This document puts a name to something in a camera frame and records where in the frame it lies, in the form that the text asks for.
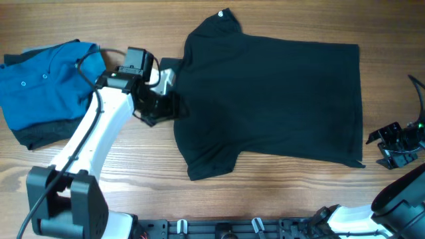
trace black fabric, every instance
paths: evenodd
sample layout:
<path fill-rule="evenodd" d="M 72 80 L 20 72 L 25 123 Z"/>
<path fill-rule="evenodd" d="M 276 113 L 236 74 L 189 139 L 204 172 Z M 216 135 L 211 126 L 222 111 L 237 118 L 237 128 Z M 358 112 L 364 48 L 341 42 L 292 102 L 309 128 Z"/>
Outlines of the black fabric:
<path fill-rule="evenodd" d="M 51 48 L 56 48 L 61 45 L 63 44 L 52 46 Z M 5 54 L 5 65 L 11 66 L 14 64 L 22 63 L 47 49 L 50 48 L 30 50 L 19 55 Z M 21 145 L 26 146 L 28 150 L 34 150 L 63 139 L 71 138 L 74 132 L 76 131 L 78 125 L 80 124 L 81 120 L 82 117 L 76 119 L 52 121 L 47 123 L 38 123 L 25 129 L 12 130 L 12 133 Z"/>
<path fill-rule="evenodd" d="M 356 44 L 245 35 L 225 9 L 187 37 L 176 72 L 190 116 L 174 134 L 191 180 L 232 172 L 241 151 L 365 167 Z"/>

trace table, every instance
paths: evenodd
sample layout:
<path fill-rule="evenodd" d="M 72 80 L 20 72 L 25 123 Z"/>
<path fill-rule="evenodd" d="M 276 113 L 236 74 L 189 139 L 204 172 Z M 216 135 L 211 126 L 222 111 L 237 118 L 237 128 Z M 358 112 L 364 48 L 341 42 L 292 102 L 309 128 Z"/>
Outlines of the table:
<path fill-rule="evenodd" d="M 5 2 L 0 4 L 2 55 L 78 38 L 120 50 L 146 48 L 158 58 L 182 57 L 187 35 L 230 7 L 250 35 L 359 44 L 364 142 L 382 126 L 406 125 L 418 117 L 418 97 L 406 75 L 425 82 L 425 4 L 420 1 Z M 122 61 L 110 57 L 109 65 Z M 125 124 L 100 180 L 111 210 L 167 220 L 311 216 L 322 206 L 370 204 L 384 187 L 424 162 L 421 157 L 389 171 L 375 163 L 382 157 L 376 143 L 363 147 L 366 169 L 244 152 L 233 173 L 191 182 L 172 127 L 166 122 L 150 128 L 135 118 Z M 0 238 L 16 236 L 29 211 L 29 169 L 48 165 L 65 144 L 28 151 L 1 114 Z M 31 226 L 25 235 L 33 236 Z"/>

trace brown surface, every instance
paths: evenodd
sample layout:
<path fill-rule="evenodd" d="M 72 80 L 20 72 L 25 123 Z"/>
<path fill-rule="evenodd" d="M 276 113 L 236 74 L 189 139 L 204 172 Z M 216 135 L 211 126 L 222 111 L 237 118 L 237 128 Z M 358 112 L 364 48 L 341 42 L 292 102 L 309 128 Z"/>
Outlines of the brown surface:
<path fill-rule="evenodd" d="M 425 5 L 420 2 L 0 5 L 0 54 L 79 38 L 122 50 L 144 47 L 159 58 L 178 57 L 186 36 L 225 7 L 233 10 L 244 32 L 251 35 L 359 44 L 364 141 L 371 131 L 388 123 L 405 125 L 417 118 L 417 96 L 406 75 L 425 81 Z M 385 186 L 423 162 L 388 171 L 375 163 L 381 158 L 376 143 L 364 146 L 366 169 L 243 153 L 233 173 L 191 182 L 172 125 L 148 128 L 131 119 L 124 126 L 101 175 L 100 186 L 110 209 L 170 220 L 309 216 L 324 205 L 369 204 Z M 28 170 L 47 165 L 65 143 L 27 151 L 0 117 L 0 238 L 14 237 L 28 213 Z"/>

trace black cloth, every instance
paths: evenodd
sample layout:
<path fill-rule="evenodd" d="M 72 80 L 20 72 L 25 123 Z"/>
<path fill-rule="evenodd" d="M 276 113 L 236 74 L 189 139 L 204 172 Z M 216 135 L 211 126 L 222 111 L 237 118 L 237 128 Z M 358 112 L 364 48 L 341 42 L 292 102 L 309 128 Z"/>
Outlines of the black cloth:
<path fill-rule="evenodd" d="M 225 9 L 187 37 L 176 73 L 191 180 L 232 172 L 241 151 L 365 167 L 356 44 L 246 35 Z"/>
<path fill-rule="evenodd" d="M 6 66 L 22 63 L 38 53 L 48 50 L 50 48 L 56 48 L 63 44 L 52 46 L 49 48 L 42 48 L 36 50 L 30 50 L 22 54 L 5 54 L 4 62 Z M 45 145 L 72 137 L 76 131 L 78 125 L 83 117 L 76 119 L 58 120 L 47 123 L 38 123 L 20 130 L 12 130 L 13 135 L 16 137 L 21 145 L 27 147 L 28 150 L 38 149 Z"/>

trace folded blue garment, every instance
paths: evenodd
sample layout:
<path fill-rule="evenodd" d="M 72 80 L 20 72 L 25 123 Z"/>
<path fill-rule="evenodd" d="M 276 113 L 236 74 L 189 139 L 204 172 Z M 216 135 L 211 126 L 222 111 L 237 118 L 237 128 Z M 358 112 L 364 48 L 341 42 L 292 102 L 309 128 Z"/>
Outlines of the folded blue garment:
<path fill-rule="evenodd" d="M 0 65 L 0 106 L 10 129 L 36 123 L 72 120 L 87 110 L 91 87 L 76 64 L 98 46 L 88 42 L 66 43 L 45 50 L 20 64 Z M 100 53 L 91 54 L 81 67 L 95 83 L 106 69 Z"/>

